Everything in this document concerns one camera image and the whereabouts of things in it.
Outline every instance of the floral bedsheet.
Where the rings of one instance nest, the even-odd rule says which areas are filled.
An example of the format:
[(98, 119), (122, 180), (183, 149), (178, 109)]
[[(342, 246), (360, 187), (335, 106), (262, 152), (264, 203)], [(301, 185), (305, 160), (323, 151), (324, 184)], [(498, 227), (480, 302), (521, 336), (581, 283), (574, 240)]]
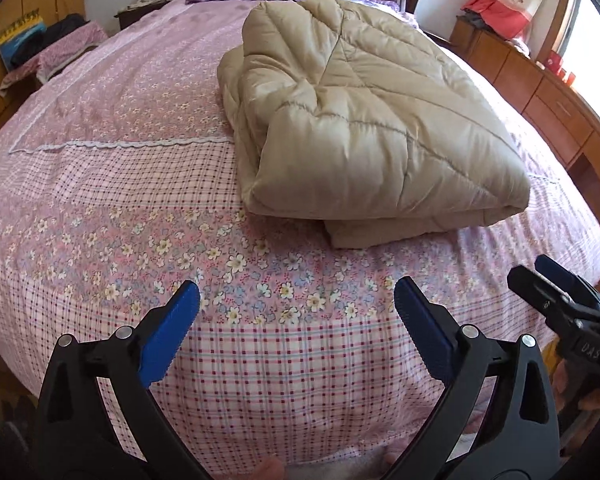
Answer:
[[(356, 455), (417, 431), (442, 386), (394, 311), (401, 276), (460, 323), (541, 344), (551, 334), (507, 290), (507, 271), (546, 253), (600, 278), (590, 209), (536, 131), (468, 67), (515, 132), (532, 181), (524, 213), (361, 251), (331, 249), (320, 222), (245, 213), (208, 72), (240, 42), (253, 4), (171, 2), (69, 66), (0, 132), (1, 355), (37, 394), (59, 335), (107, 337), (195, 280), (202, 312), (151, 390), (212, 474), (247, 472), (271, 454)], [(156, 35), (171, 40), (162, 53)], [(102, 389), (137, 453), (107, 381)]]

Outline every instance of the folded comforter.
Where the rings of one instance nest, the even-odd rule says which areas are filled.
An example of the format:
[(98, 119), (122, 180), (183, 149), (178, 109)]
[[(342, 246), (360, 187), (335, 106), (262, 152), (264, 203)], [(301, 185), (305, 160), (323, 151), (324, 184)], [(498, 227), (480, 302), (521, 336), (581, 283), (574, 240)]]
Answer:
[(325, 220), (336, 247), (490, 225), (524, 210), (511, 136), (419, 31), (345, 0), (262, 2), (218, 67), (256, 214)]

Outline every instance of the red fabric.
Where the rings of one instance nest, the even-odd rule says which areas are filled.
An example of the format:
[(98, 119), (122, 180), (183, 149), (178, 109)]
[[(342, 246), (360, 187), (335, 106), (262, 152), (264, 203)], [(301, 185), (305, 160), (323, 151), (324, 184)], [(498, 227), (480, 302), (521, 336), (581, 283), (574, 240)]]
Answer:
[(485, 23), (505, 40), (512, 40), (531, 22), (519, 10), (510, 9), (502, 0), (469, 0), (463, 9), (478, 12)]

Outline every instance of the double bed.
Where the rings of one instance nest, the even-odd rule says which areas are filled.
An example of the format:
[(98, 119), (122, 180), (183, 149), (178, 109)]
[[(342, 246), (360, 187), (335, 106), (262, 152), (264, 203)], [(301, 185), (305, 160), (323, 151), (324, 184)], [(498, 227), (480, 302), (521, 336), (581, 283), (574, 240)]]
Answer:
[[(173, 0), (73, 63), (0, 132), (0, 354), (37, 394), (59, 335), (109, 336), (194, 280), (202, 311), (152, 393), (214, 475), (415, 434), (442, 385), (394, 311), (400, 277), (461, 324), (541, 345), (552, 334), (507, 290), (508, 270), (544, 253), (600, 279), (600, 226), (583, 197), (457, 58), (513, 132), (532, 184), (525, 212), (354, 251), (334, 250), (321, 222), (244, 211), (216, 67), (256, 4)], [(138, 452), (101, 386), (121, 443)]]

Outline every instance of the human hand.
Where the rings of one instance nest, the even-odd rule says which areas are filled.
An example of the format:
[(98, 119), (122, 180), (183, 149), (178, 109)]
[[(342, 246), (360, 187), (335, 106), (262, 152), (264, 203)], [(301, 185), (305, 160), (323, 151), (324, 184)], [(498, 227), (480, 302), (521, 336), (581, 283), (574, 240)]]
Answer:
[[(564, 361), (561, 361), (555, 369), (552, 380), (552, 391), (555, 399), (555, 409), (560, 413), (566, 404), (564, 393), (567, 390), (569, 378)], [(584, 443), (589, 433), (596, 427), (600, 420), (600, 388), (591, 392), (578, 403), (583, 412), (590, 412), (586, 423), (578, 430), (564, 449), (565, 455), (570, 456)]]

